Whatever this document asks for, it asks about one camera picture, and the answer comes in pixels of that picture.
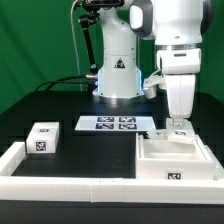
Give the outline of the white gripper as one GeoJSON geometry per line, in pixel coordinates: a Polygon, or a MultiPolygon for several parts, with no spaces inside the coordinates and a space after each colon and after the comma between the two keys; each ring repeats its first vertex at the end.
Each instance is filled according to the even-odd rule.
{"type": "Polygon", "coordinates": [[[159,50],[157,67],[165,77],[167,100],[172,127],[185,125],[184,118],[192,113],[196,74],[200,72],[201,50],[159,50]]]}

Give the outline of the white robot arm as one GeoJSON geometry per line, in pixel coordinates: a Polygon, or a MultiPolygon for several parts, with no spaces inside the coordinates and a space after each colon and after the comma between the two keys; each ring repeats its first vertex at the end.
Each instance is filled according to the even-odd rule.
{"type": "Polygon", "coordinates": [[[117,103],[167,91],[170,122],[183,127],[193,107],[195,75],[200,72],[202,35],[214,16],[212,0],[124,0],[128,22],[117,10],[100,11],[103,66],[93,96],[117,103]],[[136,66],[136,40],[153,40],[157,71],[143,80],[136,66]]]}

